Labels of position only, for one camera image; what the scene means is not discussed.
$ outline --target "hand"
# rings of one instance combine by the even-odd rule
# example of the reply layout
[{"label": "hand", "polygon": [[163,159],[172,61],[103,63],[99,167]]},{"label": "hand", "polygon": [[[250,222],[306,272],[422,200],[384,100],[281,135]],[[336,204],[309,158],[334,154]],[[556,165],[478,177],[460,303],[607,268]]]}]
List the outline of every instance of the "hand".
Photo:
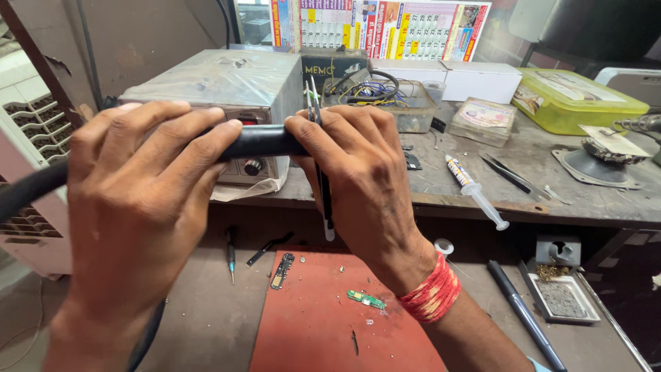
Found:
[{"label": "hand", "polygon": [[337,232],[391,291],[401,297],[434,270],[433,245],[418,230],[395,119],[376,107],[333,106],[323,129],[307,111],[285,120],[312,158],[296,158],[321,208],[316,161],[328,175]]},{"label": "hand", "polygon": [[242,125],[230,120],[195,137],[224,116],[219,108],[191,111],[184,101],[129,103],[74,132],[67,184],[73,275],[52,348],[73,342],[83,355],[112,355],[126,368],[121,356],[128,358],[206,229],[209,197],[227,169],[215,162]]}]

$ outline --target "red thread bracelet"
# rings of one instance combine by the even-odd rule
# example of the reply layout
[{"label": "red thread bracelet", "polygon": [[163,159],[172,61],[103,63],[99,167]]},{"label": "red thread bracelet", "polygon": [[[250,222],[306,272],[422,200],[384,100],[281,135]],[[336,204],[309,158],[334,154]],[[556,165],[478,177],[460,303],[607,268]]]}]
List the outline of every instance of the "red thread bracelet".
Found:
[{"label": "red thread bracelet", "polygon": [[445,257],[438,253],[436,267],[413,292],[397,297],[411,316],[421,323],[433,323],[447,313],[461,292],[461,283],[449,268]]}]

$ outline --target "syringe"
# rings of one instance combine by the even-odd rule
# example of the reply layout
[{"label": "syringe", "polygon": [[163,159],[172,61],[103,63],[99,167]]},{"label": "syringe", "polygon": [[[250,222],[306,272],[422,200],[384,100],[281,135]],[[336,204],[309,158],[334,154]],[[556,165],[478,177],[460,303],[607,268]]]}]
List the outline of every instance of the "syringe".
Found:
[{"label": "syringe", "polygon": [[461,193],[470,195],[477,205],[482,208],[486,216],[496,223],[496,230],[502,231],[509,227],[510,223],[503,221],[498,211],[491,205],[491,203],[482,195],[482,185],[475,183],[471,176],[468,175],[466,169],[463,169],[459,160],[453,159],[450,155],[446,155],[447,167],[461,185]]}]

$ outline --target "metal tweezers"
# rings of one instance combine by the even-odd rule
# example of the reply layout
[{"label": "metal tweezers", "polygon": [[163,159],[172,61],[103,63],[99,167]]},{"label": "metal tweezers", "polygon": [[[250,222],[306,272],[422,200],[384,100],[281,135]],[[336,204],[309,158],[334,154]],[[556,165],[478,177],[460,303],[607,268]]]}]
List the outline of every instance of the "metal tweezers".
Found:
[{"label": "metal tweezers", "polygon": [[488,160],[484,156],[480,155],[480,158],[485,161],[485,163],[495,170],[496,173],[503,176],[506,180],[511,182],[514,186],[518,187],[524,193],[530,195],[531,198],[535,201],[540,202],[541,198],[551,200],[551,196],[546,194],[544,191],[540,190],[537,186],[533,185],[527,179],[518,175],[515,171],[508,168],[503,163],[496,160],[493,156],[485,154],[488,157]]},{"label": "metal tweezers", "polygon": [[[307,81],[305,82],[305,94],[307,95],[307,120],[316,122],[319,126],[323,127],[315,80],[310,77],[310,82],[312,83],[312,91],[310,91],[310,86]],[[314,94],[314,100],[310,99],[310,93]],[[319,192],[321,193],[321,208],[323,209],[324,214],[324,233],[326,234],[326,240],[332,242],[335,239],[335,227],[332,221],[332,207],[330,204],[331,186],[329,184],[328,176],[321,171],[317,162],[315,162],[315,167],[317,168],[317,183],[319,184]]]}]

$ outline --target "circuit board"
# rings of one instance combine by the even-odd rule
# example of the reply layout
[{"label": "circuit board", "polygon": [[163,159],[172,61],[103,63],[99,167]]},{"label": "circuit board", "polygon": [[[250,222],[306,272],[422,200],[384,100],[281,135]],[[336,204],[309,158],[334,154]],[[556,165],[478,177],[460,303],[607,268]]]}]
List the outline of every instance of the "circuit board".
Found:
[{"label": "circuit board", "polygon": [[292,266],[294,256],[291,253],[285,253],[282,255],[282,260],[280,260],[280,265],[276,270],[276,274],[273,275],[273,280],[271,281],[271,288],[278,290],[282,288],[282,282],[287,279],[287,270]]},{"label": "circuit board", "polygon": [[356,291],[348,290],[346,292],[346,295],[349,296],[350,299],[356,300],[358,302],[362,302],[364,305],[376,307],[378,309],[383,310],[387,305],[380,300],[375,299],[372,296],[369,295],[364,295],[362,293],[358,293]]}]

